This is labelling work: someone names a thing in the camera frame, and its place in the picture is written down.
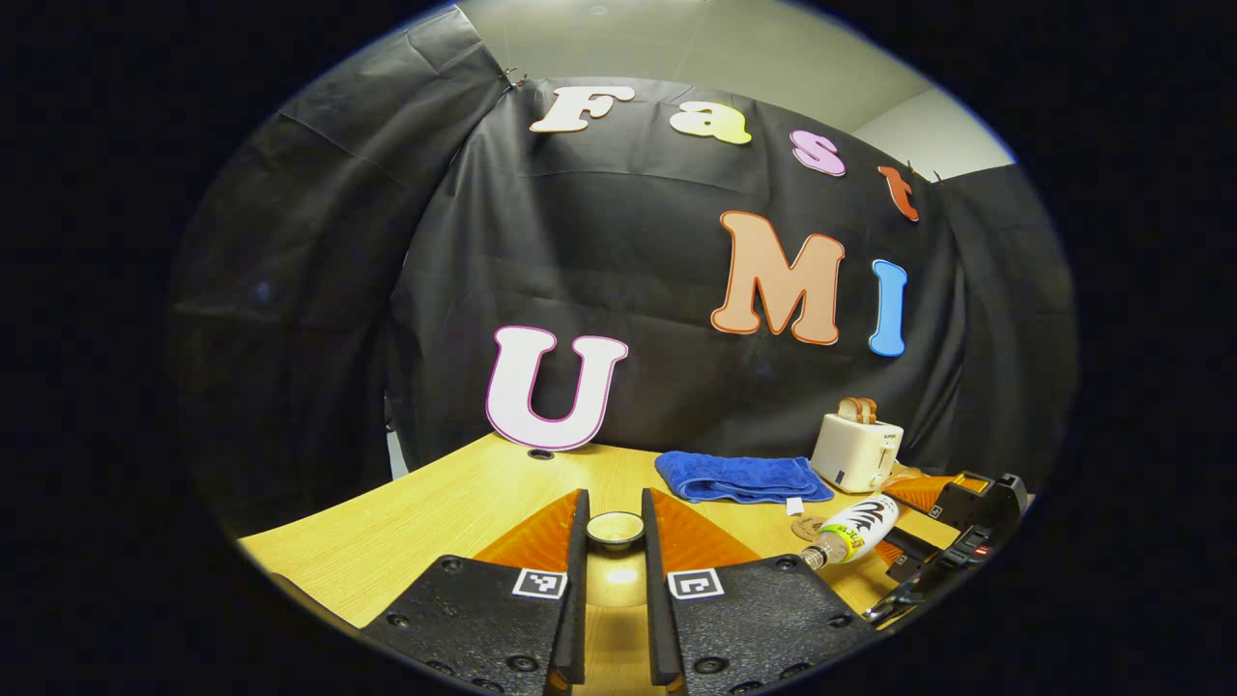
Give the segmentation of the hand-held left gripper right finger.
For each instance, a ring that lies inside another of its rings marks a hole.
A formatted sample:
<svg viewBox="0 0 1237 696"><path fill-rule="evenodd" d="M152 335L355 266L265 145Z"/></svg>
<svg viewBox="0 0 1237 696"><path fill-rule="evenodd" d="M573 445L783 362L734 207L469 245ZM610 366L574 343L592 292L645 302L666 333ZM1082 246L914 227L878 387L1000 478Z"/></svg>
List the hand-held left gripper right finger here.
<svg viewBox="0 0 1237 696"><path fill-rule="evenodd" d="M760 558L661 490L641 518L649 677L668 694L768 694L875 643L798 555Z"/></svg>

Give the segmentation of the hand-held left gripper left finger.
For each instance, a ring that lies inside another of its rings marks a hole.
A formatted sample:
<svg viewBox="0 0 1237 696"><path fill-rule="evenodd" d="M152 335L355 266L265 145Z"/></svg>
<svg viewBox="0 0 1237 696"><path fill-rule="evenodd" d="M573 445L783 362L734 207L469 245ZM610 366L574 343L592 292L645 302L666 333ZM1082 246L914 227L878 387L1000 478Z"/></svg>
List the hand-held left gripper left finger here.
<svg viewBox="0 0 1237 696"><path fill-rule="evenodd" d="M362 637L463 687L570 694L585 681L589 516L571 490L475 556L435 559Z"/></svg>

